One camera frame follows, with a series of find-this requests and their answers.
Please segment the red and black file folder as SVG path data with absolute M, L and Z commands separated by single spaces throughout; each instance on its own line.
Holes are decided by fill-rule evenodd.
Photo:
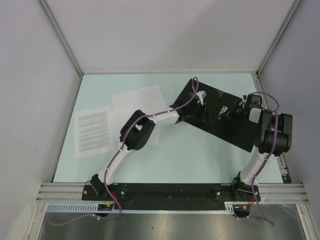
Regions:
M 230 108 L 236 101 L 242 99 L 238 96 L 223 92 L 204 83 L 198 84 L 199 91 L 205 91 L 204 103 L 210 115 L 210 122 L 184 121 L 198 129 L 212 134 L 242 150 L 251 152 L 254 147 L 257 124 L 249 120 L 241 120 L 233 124 L 230 120 L 219 120 L 219 114 L 223 107 Z

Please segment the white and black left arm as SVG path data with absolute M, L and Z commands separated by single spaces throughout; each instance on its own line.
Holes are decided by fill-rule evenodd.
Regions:
M 105 200 L 110 196 L 109 185 L 114 183 L 115 177 L 128 158 L 147 144 L 155 127 L 187 121 L 196 124 L 209 123 L 207 104 L 196 99 L 189 100 L 181 106 L 171 105 L 153 114 L 136 110 L 120 130 L 120 143 L 115 154 L 99 173 L 92 176 L 90 185 L 93 194 L 100 200 Z

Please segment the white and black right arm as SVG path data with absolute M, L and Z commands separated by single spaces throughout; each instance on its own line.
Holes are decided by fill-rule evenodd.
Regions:
M 291 148 L 293 116 L 264 108 L 259 95 L 249 94 L 242 101 L 223 106 L 217 119 L 232 124 L 244 120 L 256 125 L 256 130 L 251 134 L 254 153 L 247 165 L 233 178 L 228 191 L 237 201 L 250 198 L 257 200 L 261 173 Z

